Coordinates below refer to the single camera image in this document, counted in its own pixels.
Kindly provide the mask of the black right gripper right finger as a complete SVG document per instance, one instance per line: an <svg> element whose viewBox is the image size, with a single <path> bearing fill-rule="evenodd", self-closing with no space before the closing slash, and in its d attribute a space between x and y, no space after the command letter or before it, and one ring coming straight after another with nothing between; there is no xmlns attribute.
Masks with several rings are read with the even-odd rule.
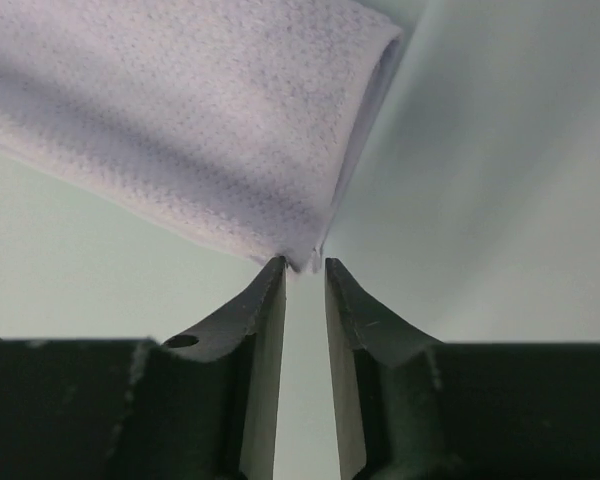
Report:
<svg viewBox="0 0 600 480"><path fill-rule="evenodd" d="M325 304L344 479L600 479L600 343L444 343L335 258Z"/></svg>

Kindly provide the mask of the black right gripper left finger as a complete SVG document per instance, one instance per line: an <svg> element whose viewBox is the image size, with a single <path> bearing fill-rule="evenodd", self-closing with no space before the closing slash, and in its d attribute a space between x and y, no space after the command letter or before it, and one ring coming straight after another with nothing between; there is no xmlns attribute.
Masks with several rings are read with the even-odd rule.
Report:
<svg viewBox="0 0 600 480"><path fill-rule="evenodd" d="M0 338L0 479L269 479L286 262L164 343Z"/></svg>

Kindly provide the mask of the white towel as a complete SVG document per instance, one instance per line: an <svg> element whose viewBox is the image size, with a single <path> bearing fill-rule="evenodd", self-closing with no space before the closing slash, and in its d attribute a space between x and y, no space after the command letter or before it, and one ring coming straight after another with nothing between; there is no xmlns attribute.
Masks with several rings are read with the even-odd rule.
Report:
<svg viewBox="0 0 600 480"><path fill-rule="evenodd" d="M403 42L355 1L0 1L0 150L303 272Z"/></svg>

